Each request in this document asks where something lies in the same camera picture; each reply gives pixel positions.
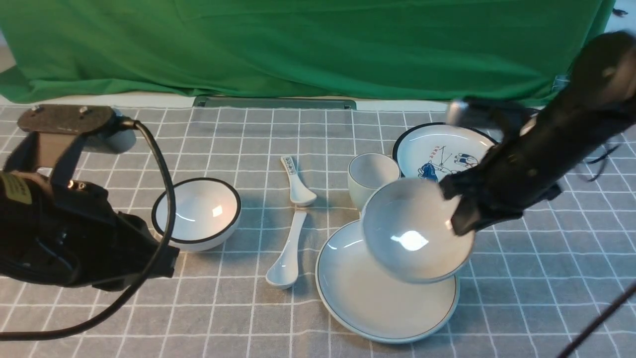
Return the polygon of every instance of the plate with blue illustration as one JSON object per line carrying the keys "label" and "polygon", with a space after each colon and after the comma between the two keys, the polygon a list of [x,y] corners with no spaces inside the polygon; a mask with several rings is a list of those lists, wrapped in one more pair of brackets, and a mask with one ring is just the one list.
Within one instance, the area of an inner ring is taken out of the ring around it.
{"label": "plate with blue illustration", "polygon": [[446,175],[472,168],[497,142],[476,129],[444,123],[418,125],[393,146],[393,159],[407,178],[438,183]]}

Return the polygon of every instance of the table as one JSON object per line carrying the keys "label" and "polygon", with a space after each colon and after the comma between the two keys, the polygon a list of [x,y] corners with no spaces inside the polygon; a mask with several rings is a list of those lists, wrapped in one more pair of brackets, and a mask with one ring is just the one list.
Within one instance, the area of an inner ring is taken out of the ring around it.
{"label": "table", "polygon": [[[15,121],[26,109],[0,108],[2,162],[22,139]],[[362,339],[329,316],[315,288],[315,260],[331,233],[358,218],[347,192],[353,156],[389,154],[406,128],[442,121],[443,113],[122,111],[156,134],[175,182],[210,176],[237,188],[244,205],[239,229],[211,252],[182,253],[173,278],[148,281],[89,332],[0,343],[0,357],[553,357],[636,279],[635,128],[616,139],[628,144],[612,155],[597,182],[568,174],[556,200],[531,208],[523,220],[479,232],[470,263],[459,273],[460,301],[451,321],[428,339],[390,346]],[[269,287],[264,276],[282,250],[294,210],[282,154],[295,155],[303,181],[318,195],[302,230],[301,276],[286,291]],[[147,222],[163,191],[141,139],[123,155],[84,154],[77,177],[105,186],[114,208]],[[0,278],[0,327],[67,327],[117,295]],[[633,355],[635,303],[608,320],[578,356]]]}

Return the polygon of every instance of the green cloth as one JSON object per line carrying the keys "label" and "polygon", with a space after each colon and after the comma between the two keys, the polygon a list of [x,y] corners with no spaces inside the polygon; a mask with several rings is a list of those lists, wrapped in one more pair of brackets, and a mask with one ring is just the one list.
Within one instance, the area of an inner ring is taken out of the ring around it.
{"label": "green cloth", "polygon": [[0,1],[28,103],[132,90],[541,103],[614,0]]}

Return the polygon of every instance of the black wire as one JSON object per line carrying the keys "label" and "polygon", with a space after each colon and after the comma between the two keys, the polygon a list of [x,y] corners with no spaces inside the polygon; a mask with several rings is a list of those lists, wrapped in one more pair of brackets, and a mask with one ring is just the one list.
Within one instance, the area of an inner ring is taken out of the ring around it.
{"label": "black wire", "polygon": [[581,334],[579,334],[579,336],[574,341],[572,341],[572,343],[568,344],[567,347],[563,349],[563,351],[561,351],[561,353],[556,358],[567,358],[568,356],[570,356],[570,354],[572,354],[574,350],[578,346],[580,346],[581,343],[583,343],[583,341],[586,340],[587,337],[589,337],[594,330],[596,330],[596,328],[603,324],[606,319],[611,317],[611,315],[613,315],[614,312],[616,312],[616,310],[618,310],[618,308],[620,308],[623,303],[627,302],[627,300],[634,293],[636,293],[636,281],[632,282],[632,286],[630,286],[628,289],[625,290],[625,292],[623,292],[622,295],[616,298],[614,302],[612,302],[612,304],[610,304],[609,307],[607,307],[605,311],[603,311],[603,313],[601,313],[594,321],[592,321],[590,325],[585,327],[585,330],[581,332]]}
{"label": "black wire", "polygon": [[165,159],[161,154],[161,150],[157,145],[153,135],[150,133],[148,128],[141,124],[138,120],[125,119],[122,122],[122,126],[126,129],[137,129],[144,136],[148,145],[150,146],[150,150],[155,156],[155,160],[159,165],[159,172],[161,172],[161,176],[163,178],[163,185],[165,186],[166,198],[168,202],[168,220],[165,226],[165,232],[161,241],[159,242],[159,246],[156,249],[153,256],[150,258],[150,261],[146,265],[146,267],[141,271],[137,280],[130,284],[130,286],[105,310],[101,311],[95,317],[84,321],[76,326],[57,329],[54,331],[44,331],[44,332],[4,332],[0,333],[0,341],[44,341],[44,340],[57,340],[59,338],[65,338],[69,336],[74,336],[75,334],[82,333],[87,331],[98,324],[102,323],[110,316],[112,316],[115,312],[117,312],[134,294],[137,292],[139,287],[144,284],[144,282],[150,277],[152,270],[154,269],[155,264],[159,260],[159,258],[165,252],[165,249],[168,247],[170,243],[170,237],[172,236],[172,229],[174,228],[174,220],[175,220],[175,197],[174,197],[174,186],[172,184],[172,179],[170,178],[170,171],[168,170],[168,165],[165,163]]}
{"label": "black wire", "polygon": [[608,160],[610,154],[614,153],[614,151],[616,151],[618,149],[618,147],[620,147],[620,144],[616,145],[613,148],[608,148],[607,147],[607,143],[606,143],[606,144],[603,145],[603,147],[605,148],[605,153],[603,153],[603,155],[601,155],[600,157],[594,159],[593,161],[585,162],[585,164],[596,164],[596,163],[602,161],[601,164],[600,164],[600,168],[598,169],[596,175],[594,175],[593,177],[588,179],[583,174],[581,174],[581,173],[579,173],[577,171],[576,174],[577,174],[577,176],[580,179],[582,179],[582,180],[584,180],[584,181],[586,181],[588,183],[591,183],[591,182],[594,182],[596,179],[598,179],[603,173],[605,173],[605,167],[607,167],[607,160]]}

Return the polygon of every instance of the plate rim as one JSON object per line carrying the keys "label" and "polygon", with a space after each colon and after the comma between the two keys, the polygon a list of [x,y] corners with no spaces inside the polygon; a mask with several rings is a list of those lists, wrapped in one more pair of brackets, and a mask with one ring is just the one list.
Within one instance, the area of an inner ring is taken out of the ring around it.
{"label": "plate rim", "polygon": [[[391,158],[393,158],[393,160],[397,163],[397,166],[399,167],[400,175],[402,177],[404,177],[404,173],[402,172],[402,168],[400,167],[399,161],[398,161],[398,148],[399,148],[399,145],[402,144],[402,141],[406,138],[407,135],[411,134],[412,132],[415,132],[416,130],[418,130],[420,128],[430,127],[432,125],[447,125],[448,127],[455,127],[454,125],[446,124],[444,122],[432,122],[432,123],[424,123],[424,124],[416,125],[415,127],[411,128],[411,129],[408,129],[404,133],[402,133],[399,137],[397,137],[395,143],[393,143],[393,149],[391,150]],[[480,131],[479,129],[470,128],[470,127],[458,127],[458,128],[467,129],[469,131],[473,131],[473,132],[485,137],[486,139],[488,139],[489,141],[492,142],[493,146],[499,144],[499,142],[494,140],[493,137],[487,135],[486,133]]]}
{"label": "plate rim", "polygon": [[327,311],[329,312],[329,314],[336,319],[344,328],[348,329],[349,331],[356,333],[359,336],[362,336],[363,338],[366,338],[368,340],[371,341],[376,341],[379,343],[386,343],[386,344],[402,344],[402,343],[411,343],[414,341],[418,341],[418,340],[422,340],[432,334],[434,334],[435,332],[439,331],[446,323],[448,323],[448,321],[450,320],[450,318],[452,317],[453,313],[455,313],[455,309],[457,308],[457,304],[459,303],[459,278],[457,277],[457,275],[453,275],[453,278],[455,279],[455,295],[453,297],[453,302],[451,303],[448,311],[446,312],[446,315],[444,315],[444,317],[432,328],[428,329],[425,332],[422,332],[420,334],[417,334],[415,336],[410,336],[410,337],[404,337],[404,338],[386,338],[386,337],[379,337],[379,336],[375,336],[373,334],[367,333],[362,331],[361,329],[358,329],[356,327],[354,327],[352,324],[348,323],[346,320],[344,320],[343,318],[341,318],[329,305],[327,299],[324,297],[324,294],[322,293],[322,287],[320,285],[320,275],[318,274],[318,266],[320,264],[320,259],[322,257],[322,253],[324,251],[324,248],[327,246],[327,243],[329,243],[329,241],[338,233],[340,232],[342,229],[344,229],[345,227],[356,223],[356,222],[360,222],[360,220],[354,220],[352,222],[349,222],[348,224],[345,224],[343,226],[341,226],[338,230],[336,230],[323,244],[322,247],[320,249],[320,252],[318,253],[318,257],[316,258],[316,265],[315,265],[315,271],[314,271],[314,276],[315,276],[315,283],[316,283],[316,289],[318,290],[318,295],[320,296],[320,299],[322,301],[322,305],[327,309]]}

